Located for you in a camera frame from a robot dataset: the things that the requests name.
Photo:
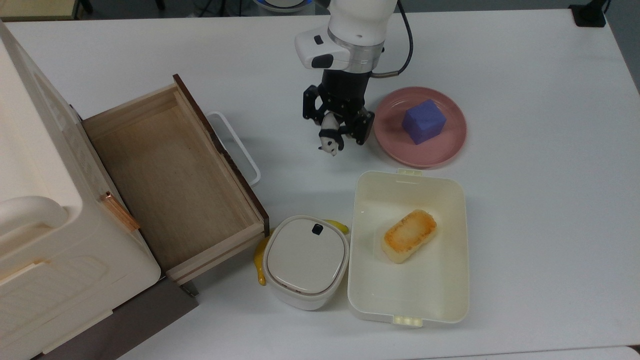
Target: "white tabletop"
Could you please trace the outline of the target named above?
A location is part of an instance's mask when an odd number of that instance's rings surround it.
[[[225,114],[262,169],[255,192],[277,225],[291,215],[349,225],[358,176],[400,164],[375,138],[317,150],[296,33],[327,17],[10,24],[84,117],[180,74],[202,109]],[[245,252],[201,276],[201,305],[126,359],[399,359],[640,343],[640,97],[611,30],[568,10],[410,14],[415,53],[372,79],[367,106],[426,86],[462,109],[468,139],[427,176],[467,197],[470,310],[454,325],[358,320],[346,281],[317,312],[258,285]],[[406,34],[390,21],[378,71],[398,68]]]

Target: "black cable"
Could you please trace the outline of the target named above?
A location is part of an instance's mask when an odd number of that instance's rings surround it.
[[[381,74],[372,73],[371,74],[372,78],[377,78],[377,79],[391,78],[392,76],[400,75],[400,73],[402,73],[406,69],[406,67],[409,66],[409,62],[411,61],[411,57],[413,56],[413,34],[411,32],[411,27],[409,26],[409,20],[407,20],[406,18],[406,14],[404,13],[404,8],[400,0],[398,0],[397,5],[398,5],[398,10],[400,10],[400,15],[402,15],[402,20],[404,21],[406,34],[409,37],[409,54],[407,55],[406,60],[404,61],[404,65],[402,65],[402,67],[399,70],[391,71],[391,72],[382,72]]]
[[[205,12],[207,12],[207,9],[209,8],[209,5],[211,5],[211,2],[213,0],[209,0],[209,2],[207,2],[207,4],[204,6],[204,8],[202,8],[202,12],[200,13],[200,15],[198,15],[198,17],[202,17],[204,15]]]

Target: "panda figurine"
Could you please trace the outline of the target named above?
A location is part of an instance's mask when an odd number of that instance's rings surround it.
[[[320,125],[320,143],[322,146],[318,149],[328,152],[332,156],[335,156],[338,151],[344,149],[344,140],[342,139],[342,131],[338,120],[335,119],[335,115],[332,112],[327,113]]]

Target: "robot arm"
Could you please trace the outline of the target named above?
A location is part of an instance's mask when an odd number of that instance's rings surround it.
[[[374,113],[365,109],[364,93],[395,7],[396,0],[331,0],[329,23],[296,36],[302,64],[324,70],[321,84],[304,92],[303,117],[321,126],[320,149],[332,155],[336,146],[342,150],[342,135],[359,145],[369,136]]]

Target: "purple block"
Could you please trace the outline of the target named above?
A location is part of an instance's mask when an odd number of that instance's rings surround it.
[[[427,100],[404,113],[403,129],[416,145],[439,135],[447,119],[433,100]]]

